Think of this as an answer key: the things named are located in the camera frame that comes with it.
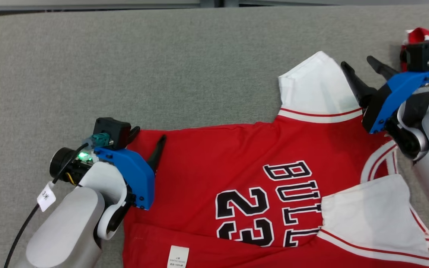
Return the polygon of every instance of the red fabric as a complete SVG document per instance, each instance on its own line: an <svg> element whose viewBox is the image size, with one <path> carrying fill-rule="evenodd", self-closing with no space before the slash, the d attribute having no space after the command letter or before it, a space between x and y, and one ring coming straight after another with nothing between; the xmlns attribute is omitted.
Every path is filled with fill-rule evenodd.
<svg viewBox="0 0 429 268"><path fill-rule="evenodd" d="M429 30L424 28L414 29L413 32L408 34L408 43L416 44L425 41L425 36L429 35ZM401 68L403 71L407 71L407 63L401 63Z"/></svg>
<svg viewBox="0 0 429 268"><path fill-rule="evenodd" d="M321 197L358 185L368 158L390 140L384 133L372 135L364 131L361 117L315 124L278 116L274 123L142 130L128 149L147 159L163 134L167 135L167 142L155 178L155 201L150 210L131 209L124 219L126 267L165 267L167 259L159 256L168 256L171 245L190 248L189 267L264 267L257 266L257 262L264 263L264 257L274 253L284 256L285 263L292 263L292 257L288 256L293 253L281 254L286 250L286 231L318 229L322 216L320 211L297 213L291 218L296 218L298 223L286 225L283 208L312 207L320 203ZM310 176L273 180L263 168L298 161L305 162ZM378 169L371 168L369 173L374 173L375 178L388 175L385 164ZM276 190L280 186L312 181L317 189L286 191L286 194L318 191L318 198L283 202ZM255 207L258 200L250 196L250 189L257 187L267 194L269 208L265 212L247 216L229 202L235 215L217 218L218 194L236 190ZM272 223L272 242L264 245L269 248L218 238L223 224L235 222L236 231L230 233L230 239L240 240L240 231L253 229L257 219L268 219ZM325 244L312 241L315 233L293 237L298 241L296 249L301 249L299 256L307 256L303 253L304 246ZM260 229L252 230L252 234L254 239L265 235ZM306 263L313 261L313 254L309 254ZM328 255L326 259L336 256ZM214 259L220 261L210 264ZM349 265L349 261L342 261L342 266Z"/></svg>

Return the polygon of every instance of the blue bracket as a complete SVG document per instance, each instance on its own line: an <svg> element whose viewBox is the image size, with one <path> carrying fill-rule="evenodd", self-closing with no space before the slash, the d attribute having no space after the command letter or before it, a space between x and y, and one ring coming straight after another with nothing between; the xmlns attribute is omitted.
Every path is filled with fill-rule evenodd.
<svg viewBox="0 0 429 268"><path fill-rule="evenodd" d="M127 149L112 151L94 148L99 159L113 163L136 195L136 206L149 209L155 195L155 174L148 163L136 152Z"/></svg>
<svg viewBox="0 0 429 268"><path fill-rule="evenodd" d="M407 71L392 76L372 98L364 114L362 124L369 133L377 133L383 129L385 122L392 114L420 87L429 83L429 71L417 73ZM371 115L377 114L375 120Z"/></svg>

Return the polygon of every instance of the text on cable tag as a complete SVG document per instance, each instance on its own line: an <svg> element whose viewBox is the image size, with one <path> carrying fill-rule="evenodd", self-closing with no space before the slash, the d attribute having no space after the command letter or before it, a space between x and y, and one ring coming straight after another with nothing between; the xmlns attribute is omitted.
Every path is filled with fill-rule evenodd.
<svg viewBox="0 0 429 268"><path fill-rule="evenodd" d="M170 248L170 255L168 256L167 268L185 268L189 251L189 248L184 248L183 246L172 246Z"/></svg>
<svg viewBox="0 0 429 268"><path fill-rule="evenodd" d="M37 203L41 210L44 212L48 207L50 207L54 202L56 202L56 195L53 193L54 183L48 182L44 190L37 197Z"/></svg>

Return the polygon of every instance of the blue plastic part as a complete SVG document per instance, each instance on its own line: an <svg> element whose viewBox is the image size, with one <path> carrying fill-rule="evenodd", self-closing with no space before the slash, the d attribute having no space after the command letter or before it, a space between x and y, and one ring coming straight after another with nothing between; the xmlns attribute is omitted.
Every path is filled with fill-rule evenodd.
<svg viewBox="0 0 429 268"><path fill-rule="evenodd" d="M148 163L136 152L127 149L112 151L95 148L99 159L114 163L120 171L132 193L136 195L137 207L149 209L155 195L155 174Z"/></svg>
<svg viewBox="0 0 429 268"><path fill-rule="evenodd" d="M417 73L407 71L398 73L387 81L390 87L391 94L386 98L382 105L382 109L373 124L369 133L376 133L383 129L386 120L392 116L393 112L397 110L400 105L405 102L410 96L420 87L429 83L429 71L425 73Z"/></svg>

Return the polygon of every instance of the black cable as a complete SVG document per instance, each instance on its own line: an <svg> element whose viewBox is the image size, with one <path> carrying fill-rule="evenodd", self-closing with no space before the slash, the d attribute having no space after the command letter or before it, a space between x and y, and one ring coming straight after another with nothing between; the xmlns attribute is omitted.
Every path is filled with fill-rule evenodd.
<svg viewBox="0 0 429 268"><path fill-rule="evenodd" d="M57 175L55 176L53 183L56 183L59 180L59 177L61 177L62 173L64 172L65 168L72 162L74 159L78 156L78 154L89 144L85 143L82 144L77 150L74 151L74 153L70 156L69 160L64 164L64 166L59 170ZM19 242L19 239L22 236L22 233L24 232L24 229L26 229L26 226L29 224L29 221L31 221L34 214L36 214L36 211L39 209L39 204L36 204L36 206L32 209L31 213L29 213L29 216L27 217L26 221L24 221L24 224L22 224L21 229L19 229L18 234L16 235L16 238L14 239L14 242L12 243L11 249L9 250L9 253L7 254L6 262L4 263L4 268L9 267L9 262L11 261L12 254L14 253L14 249L16 249L16 245Z"/></svg>

